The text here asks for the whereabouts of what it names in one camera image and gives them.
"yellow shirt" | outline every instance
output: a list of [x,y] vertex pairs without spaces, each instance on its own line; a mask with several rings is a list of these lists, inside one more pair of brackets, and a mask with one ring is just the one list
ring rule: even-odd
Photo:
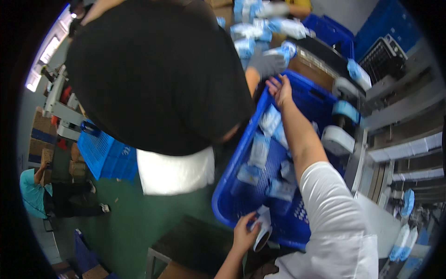
[[287,4],[292,4],[300,7],[308,7],[311,10],[313,10],[313,7],[311,7],[310,0],[285,0]]

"man in teal shirt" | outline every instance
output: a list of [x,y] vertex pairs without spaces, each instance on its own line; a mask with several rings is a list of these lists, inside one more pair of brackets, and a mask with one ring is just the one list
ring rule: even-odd
[[110,212],[108,205],[83,207],[69,201],[73,195],[84,192],[96,193],[93,183],[54,183],[42,187],[39,183],[49,162],[42,162],[40,168],[25,170],[20,175],[20,191],[23,205],[33,216],[46,219],[48,216],[60,218],[74,216],[97,216]]

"black cap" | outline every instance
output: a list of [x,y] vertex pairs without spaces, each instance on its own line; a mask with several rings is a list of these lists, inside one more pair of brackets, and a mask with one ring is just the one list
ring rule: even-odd
[[70,13],[73,13],[74,9],[82,2],[83,2],[83,0],[72,0],[70,2]]

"teal shirt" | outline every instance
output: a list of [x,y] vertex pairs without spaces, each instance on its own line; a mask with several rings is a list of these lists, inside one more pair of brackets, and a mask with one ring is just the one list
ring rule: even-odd
[[20,191],[22,192],[22,201],[26,210],[33,216],[46,219],[45,208],[43,206],[43,194],[47,192],[53,196],[53,186],[34,183],[34,169],[25,170],[20,175]]

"shoe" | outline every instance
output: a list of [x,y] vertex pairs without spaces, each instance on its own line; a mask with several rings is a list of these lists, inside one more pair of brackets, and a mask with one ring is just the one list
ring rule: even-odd
[[96,194],[96,187],[94,186],[93,182],[91,180],[88,180],[88,183],[90,183],[90,185],[91,185],[90,192],[92,192],[93,194]]
[[110,212],[110,208],[108,207],[108,205],[106,204],[99,204],[102,207],[102,211],[104,213],[109,213]]

